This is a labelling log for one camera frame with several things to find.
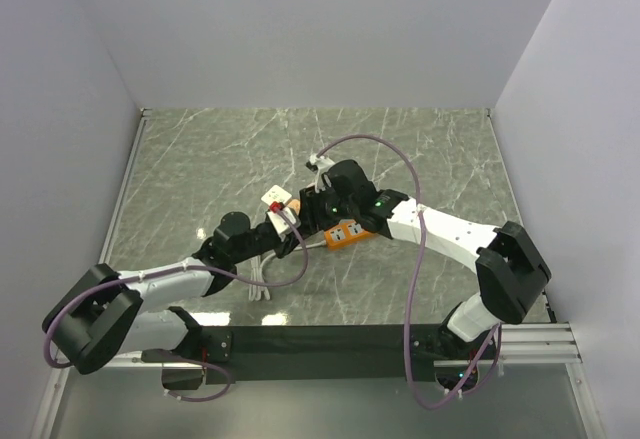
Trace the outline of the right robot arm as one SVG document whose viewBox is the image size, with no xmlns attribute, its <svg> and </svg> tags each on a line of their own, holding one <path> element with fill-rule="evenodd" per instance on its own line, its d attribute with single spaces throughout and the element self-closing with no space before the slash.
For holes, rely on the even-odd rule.
<svg viewBox="0 0 640 439">
<path fill-rule="evenodd" d="M 379 190 L 354 160 L 311 157 L 316 177 L 300 194 L 301 221 L 311 232 L 353 220 L 369 233 L 424 243 L 474 272 L 478 290 L 457 305 L 432 343 L 440 354 L 460 358 L 498 324 L 523 322 L 551 278 L 551 272 L 523 226 L 484 225 L 420 204 L 392 189 Z"/>
</svg>

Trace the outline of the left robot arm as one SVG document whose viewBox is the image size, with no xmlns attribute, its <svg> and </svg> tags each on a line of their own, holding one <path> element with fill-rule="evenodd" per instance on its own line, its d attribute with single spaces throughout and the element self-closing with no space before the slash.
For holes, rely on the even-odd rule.
<svg viewBox="0 0 640 439">
<path fill-rule="evenodd" d="M 269 251 L 282 258 L 308 249 L 320 230 L 313 219 L 286 207 L 252 225 L 241 212 L 226 214 L 192 255 L 173 264 L 117 271 L 91 266 L 45 316 L 43 356 L 55 369 L 93 373 L 121 353 L 164 349 L 176 360 L 193 358 L 200 325 L 176 302 L 208 297 L 231 282 L 251 284 L 237 266 Z"/>
</svg>

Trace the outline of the white square smart plug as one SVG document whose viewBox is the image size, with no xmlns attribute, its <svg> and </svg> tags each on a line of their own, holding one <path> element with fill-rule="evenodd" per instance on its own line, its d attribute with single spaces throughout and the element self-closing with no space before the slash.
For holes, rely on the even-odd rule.
<svg viewBox="0 0 640 439">
<path fill-rule="evenodd" d="M 267 206 L 271 206 L 273 203 L 287 205 L 293 196 L 285 189 L 278 185 L 273 185 L 262 197 L 261 201 Z"/>
</svg>

